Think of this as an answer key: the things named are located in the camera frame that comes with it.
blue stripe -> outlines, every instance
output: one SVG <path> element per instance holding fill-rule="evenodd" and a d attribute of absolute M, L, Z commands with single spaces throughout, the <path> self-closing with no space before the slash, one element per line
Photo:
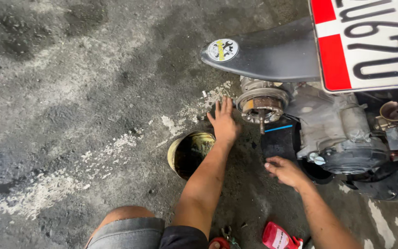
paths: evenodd
<path fill-rule="evenodd" d="M 291 125 L 285 125 L 285 126 L 282 126 L 282 127 L 278 127 L 278 128 L 266 130 L 265 132 L 267 133 L 267 132 L 270 132 L 270 131 L 275 131 L 275 130 L 290 128 L 290 127 L 293 127 L 293 125 L 292 125 L 292 124 L 291 124 Z"/>

engine cover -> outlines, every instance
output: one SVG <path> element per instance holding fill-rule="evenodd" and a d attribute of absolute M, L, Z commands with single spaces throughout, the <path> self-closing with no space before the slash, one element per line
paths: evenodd
<path fill-rule="evenodd" d="M 293 96 L 284 113 L 301 123 L 298 159 L 346 175 L 361 174 L 389 161 L 387 146 L 370 136 L 366 106 L 359 106 L 354 93 L 330 95 L 309 84 L 283 86 Z"/>
<path fill-rule="evenodd" d="M 333 174 L 362 174 L 388 161 L 388 153 L 380 149 L 346 149 L 343 152 L 324 151 L 324 170 Z"/>

concrete floor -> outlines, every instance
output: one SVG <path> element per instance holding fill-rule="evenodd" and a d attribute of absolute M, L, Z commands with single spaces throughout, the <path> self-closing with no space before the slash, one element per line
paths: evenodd
<path fill-rule="evenodd" d="M 0 248 L 83 248 L 123 205 L 169 224 L 185 184 L 169 145 L 211 130 L 213 101 L 240 94 L 239 77 L 203 64 L 200 48 L 306 15 L 306 0 L 0 1 Z M 257 127 L 243 125 L 212 236 L 231 225 L 242 248 L 265 248 L 273 220 L 306 239 L 299 195 L 268 178 Z M 319 189 L 365 248 L 398 248 L 398 203 L 337 180 Z"/>

red stripe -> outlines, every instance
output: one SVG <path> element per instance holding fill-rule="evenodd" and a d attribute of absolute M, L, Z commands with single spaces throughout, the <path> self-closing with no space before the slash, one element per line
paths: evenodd
<path fill-rule="evenodd" d="M 311 0 L 313 9 L 314 23 L 320 24 L 336 19 L 334 7 L 331 0 Z"/>
<path fill-rule="evenodd" d="M 325 87 L 330 91 L 351 89 L 340 34 L 318 40 Z"/>

red bottle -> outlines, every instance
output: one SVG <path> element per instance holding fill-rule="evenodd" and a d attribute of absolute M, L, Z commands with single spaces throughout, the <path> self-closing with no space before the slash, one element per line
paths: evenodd
<path fill-rule="evenodd" d="M 303 244 L 302 239 L 294 236 L 291 239 L 282 227 L 273 222 L 268 222 L 263 230 L 262 242 L 269 249 L 301 249 Z"/>

